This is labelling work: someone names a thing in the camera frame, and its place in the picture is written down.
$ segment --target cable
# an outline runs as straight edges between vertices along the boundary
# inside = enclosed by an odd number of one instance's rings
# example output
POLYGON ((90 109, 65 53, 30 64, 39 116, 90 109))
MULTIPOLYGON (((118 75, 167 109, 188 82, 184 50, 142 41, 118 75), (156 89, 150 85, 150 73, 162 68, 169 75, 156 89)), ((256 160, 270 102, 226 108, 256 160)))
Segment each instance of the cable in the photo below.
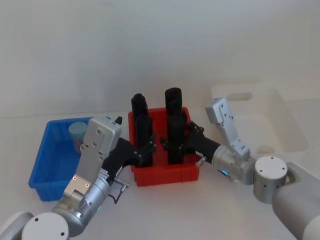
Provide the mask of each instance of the cable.
POLYGON ((111 197, 114 201, 114 204, 117 204, 121 194, 123 193, 123 191, 120 191, 119 195, 115 198, 114 196, 112 196, 111 194, 109 194, 108 196, 111 197))

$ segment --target white wall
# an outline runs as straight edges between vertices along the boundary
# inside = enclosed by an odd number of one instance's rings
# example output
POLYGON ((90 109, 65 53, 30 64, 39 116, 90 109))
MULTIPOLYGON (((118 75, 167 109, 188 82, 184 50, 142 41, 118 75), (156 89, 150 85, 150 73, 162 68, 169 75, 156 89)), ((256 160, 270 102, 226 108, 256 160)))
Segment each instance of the white wall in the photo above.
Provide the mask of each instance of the white wall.
POLYGON ((290 98, 320 86, 319 46, 319 0, 1 0, 0 117, 163 106, 173 86, 198 106, 229 82, 290 98))

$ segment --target metal bracket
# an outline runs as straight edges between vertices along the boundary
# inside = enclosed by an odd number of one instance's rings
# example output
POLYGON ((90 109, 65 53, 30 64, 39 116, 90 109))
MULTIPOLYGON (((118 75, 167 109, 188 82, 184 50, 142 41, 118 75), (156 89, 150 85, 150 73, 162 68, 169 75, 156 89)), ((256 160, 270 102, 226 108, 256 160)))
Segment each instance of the metal bracket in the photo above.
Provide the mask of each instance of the metal bracket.
POLYGON ((97 180, 102 164, 116 147, 120 134, 121 126, 108 118, 93 117, 89 120, 76 173, 63 193, 76 208, 81 206, 86 193, 97 180))
POLYGON ((195 163, 195 165, 197 166, 197 167, 200 167, 202 164, 204 164, 204 162, 206 162, 207 161, 207 158, 205 157, 205 156, 203 156, 203 157, 201 157, 200 158, 200 160, 199 161, 197 161, 196 163, 195 163))
POLYGON ((205 107, 205 110, 210 122, 215 124, 219 129, 223 144, 228 150, 240 160, 248 159, 250 149, 238 137, 234 124, 234 116, 231 115, 228 100, 226 98, 215 98, 205 107))

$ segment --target white table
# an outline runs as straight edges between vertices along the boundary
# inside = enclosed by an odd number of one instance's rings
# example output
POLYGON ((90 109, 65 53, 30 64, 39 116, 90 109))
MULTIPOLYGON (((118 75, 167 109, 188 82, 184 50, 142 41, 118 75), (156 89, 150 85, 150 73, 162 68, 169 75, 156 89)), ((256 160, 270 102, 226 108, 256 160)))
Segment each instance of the white table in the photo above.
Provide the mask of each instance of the white table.
MULTIPOLYGON (((287 104, 310 143, 318 142, 320 100, 287 104)), ((42 202, 28 186, 46 123, 93 115, 97 114, 0 118, 0 223, 18 211, 34 215, 51 211, 56 202, 42 202)), ((122 137, 128 138, 127 112, 107 115, 123 117, 122 137)), ((204 109, 190 109, 190 115, 200 126, 209 123, 204 109)), ((294 239, 272 206, 255 199, 252 186, 228 182, 207 163, 200 168, 199 180, 191 183, 137 187, 129 167, 121 178, 132 184, 118 204, 108 198, 83 234, 74 239, 294 239)), ((114 184, 112 192, 117 194, 118 190, 114 184)))

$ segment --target blue plastic bin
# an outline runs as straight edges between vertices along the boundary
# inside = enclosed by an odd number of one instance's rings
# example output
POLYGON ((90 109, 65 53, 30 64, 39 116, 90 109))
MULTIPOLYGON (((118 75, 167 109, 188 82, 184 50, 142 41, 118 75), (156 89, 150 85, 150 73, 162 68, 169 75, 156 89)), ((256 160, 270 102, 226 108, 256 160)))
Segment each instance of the blue plastic bin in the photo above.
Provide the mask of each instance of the blue plastic bin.
POLYGON ((46 124, 29 179, 42 201, 57 201, 76 172, 80 154, 76 153, 68 128, 75 122, 88 124, 91 117, 49 121, 46 124))

